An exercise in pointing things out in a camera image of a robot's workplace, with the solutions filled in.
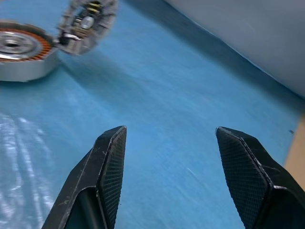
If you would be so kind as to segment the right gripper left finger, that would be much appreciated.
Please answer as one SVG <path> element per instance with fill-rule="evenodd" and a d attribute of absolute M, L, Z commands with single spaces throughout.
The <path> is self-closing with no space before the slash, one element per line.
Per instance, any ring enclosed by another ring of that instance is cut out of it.
<path fill-rule="evenodd" d="M 71 170 L 44 229 L 112 229 L 122 190 L 127 128 L 105 131 Z"/>

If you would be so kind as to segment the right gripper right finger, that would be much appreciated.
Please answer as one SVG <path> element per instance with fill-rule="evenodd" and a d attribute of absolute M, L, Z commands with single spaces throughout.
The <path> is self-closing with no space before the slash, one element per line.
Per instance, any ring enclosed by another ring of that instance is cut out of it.
<path fill-rule="evenodd" d="M 305 192 L 262 144 L 244 132 L 215 132 L 226 184 L 247 229 L 303 229 Z"/>

